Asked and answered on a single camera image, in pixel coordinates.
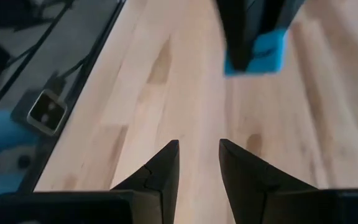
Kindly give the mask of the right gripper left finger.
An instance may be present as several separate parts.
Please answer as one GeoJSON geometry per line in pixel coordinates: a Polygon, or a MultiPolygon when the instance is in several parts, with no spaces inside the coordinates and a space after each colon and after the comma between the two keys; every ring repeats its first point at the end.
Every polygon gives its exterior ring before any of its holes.
{"type": "Polygon", "coordinates": [[[173,224],[180,172],[179,141],[171,140],[142,167],[111,189],[129,204],[126,224],[173,224]]]}

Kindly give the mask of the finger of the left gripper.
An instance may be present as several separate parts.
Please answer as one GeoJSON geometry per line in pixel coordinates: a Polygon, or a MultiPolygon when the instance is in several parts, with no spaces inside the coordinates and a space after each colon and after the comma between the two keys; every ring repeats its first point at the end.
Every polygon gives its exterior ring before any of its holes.
{"type": "Polygon", "coordinates": [[[252,38],[247,37],[247,16],[255,0],[216,0],[226,39],[227,56],[233,69],[246,71],[252,38]]]}
{"type": "Polygon", "coordinates": [[[260,33],[287,29],[305,0],[265,0],[260,33]]]}

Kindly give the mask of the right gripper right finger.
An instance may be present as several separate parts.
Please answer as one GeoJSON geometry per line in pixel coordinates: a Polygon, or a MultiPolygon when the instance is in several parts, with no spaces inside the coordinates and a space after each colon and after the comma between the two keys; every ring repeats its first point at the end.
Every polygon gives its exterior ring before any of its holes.
{"type": "Polygon", "coordinates": [[[219,141],[219,163],[236,224],[262,224],[269,193],[315,189],[228,139],[219,141]]]}

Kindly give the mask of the black table-level webcam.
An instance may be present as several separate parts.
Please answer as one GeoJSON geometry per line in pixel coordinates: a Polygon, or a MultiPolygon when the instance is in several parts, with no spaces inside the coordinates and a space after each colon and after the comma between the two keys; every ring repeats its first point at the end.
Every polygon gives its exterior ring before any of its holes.
{"type": "Polygon", "coordinates": [[[67,104],[49,89],[29,89],[11,112],[11,119],[39,135],[53,136],[67,115],[67,104]]]}

